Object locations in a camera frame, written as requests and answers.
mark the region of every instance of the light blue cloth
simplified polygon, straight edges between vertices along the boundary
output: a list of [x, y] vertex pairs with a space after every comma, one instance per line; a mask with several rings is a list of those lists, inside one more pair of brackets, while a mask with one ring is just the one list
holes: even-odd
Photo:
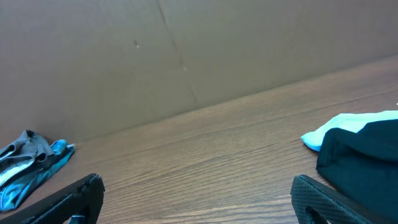
[[364, 114], [349, 114], [342, 113], [326, 124], [318, 128], [316, 131], [304, 134], [301, 140], [310, 149], [318, 151], [321, 149], [323, 137], [327, 131], [332, 128], [341, 128], [347, 131], [357, 133], [365, 127], [366, 124], [375, 121], [386, 121], [391, 119], [398, 119], [398, 111], [383, 111], [380, 113], [364, 113]]
[[32, 165], [11, 179], [0, 190], [0, 211], [18, 208], [22, 202], [41, 184], [61, 169], [75, 152], [73, 145], [65, 140], [55, 141], [51, 145], [54, 162], [49, 168]]

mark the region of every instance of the wooden surface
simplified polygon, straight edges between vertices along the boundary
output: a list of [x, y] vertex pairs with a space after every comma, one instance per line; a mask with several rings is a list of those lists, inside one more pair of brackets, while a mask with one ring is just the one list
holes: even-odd
[[106, 187], [98, 223], [297, 223], [294, 176], [325, 183], [300, 136], [397, 103], [392, 57], [127, 129], [79, 143], [22, 208], [95, 172]]
[[0, 147], [23, 129], [87, 141], [398, 54], [397, 8], [396, 0], [0, 0]]

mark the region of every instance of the crumpled cloth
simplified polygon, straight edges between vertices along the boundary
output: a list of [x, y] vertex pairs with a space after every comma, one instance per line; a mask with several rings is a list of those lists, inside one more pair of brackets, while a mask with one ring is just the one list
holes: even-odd
[[23, 131], [18, 139], [0, 150], [0, 187], [33, 163], [50, 167], [53, 161], [48, 158], [52, 155], [53, 150], [42, 136]]
[[73, 145], [68, 145], [66, 140], [55, 141], [50, 148], [53, 152], [49, 159], [53, 162], [52, 166], [34, 163], [11, 177], [3, 186], [0, 190], [0, 211], [18, 208], [37, 187], [61, 169], [75, 152]]

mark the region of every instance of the folded clothing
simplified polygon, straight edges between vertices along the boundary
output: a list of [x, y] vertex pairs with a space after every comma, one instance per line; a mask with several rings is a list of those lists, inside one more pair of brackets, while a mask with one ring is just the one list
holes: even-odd
[[34, 131], [23, 131], [18, 139], [0, 150], [0, 187], [33, 163], [40, 163], [43, 167], [51, 166], [53, 162], [48, 158], [53, 154], [42, 136]]
[[383, 111], [380, 113], [364, 114], [342, 113], [332, 118], [316, 131], [304, 134], [301, 139], [304, 144], [306, 144], [310, 149], [319, 151], [325, 133], [332, 128], [341, 128], [347, 131], [357, 133], [370, 122], [386, 121], [391, 119], [398, 119], [398, 111]]
[[354, 133], [326, 132], [317, 171], [341, 193], [398, 222], [398, 119], [368, 123]]
[[73, 145], [68, 145], [65, 140], [55, 141], [51, 148], [52, 166], [43, 167], [33, 164], [17, 175], [11, 177], [0, 190], [0, 211], [18, 208], [22, 202], [41, 184], [61, 169], [74, 153]]

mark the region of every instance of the pile of clothes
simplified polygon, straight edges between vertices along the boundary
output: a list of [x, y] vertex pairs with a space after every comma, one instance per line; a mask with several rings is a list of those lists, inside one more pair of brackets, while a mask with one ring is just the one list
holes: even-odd
[[25, 130], [0, 150], [0, 211], [15, 209], [41, 184], [61, 169], [74, 153], [65, 140], [51, 146], [40, 135]]
[[303, 142], [317, 171], [339, 192], [398, 222], [398, 111], [340, 114]]

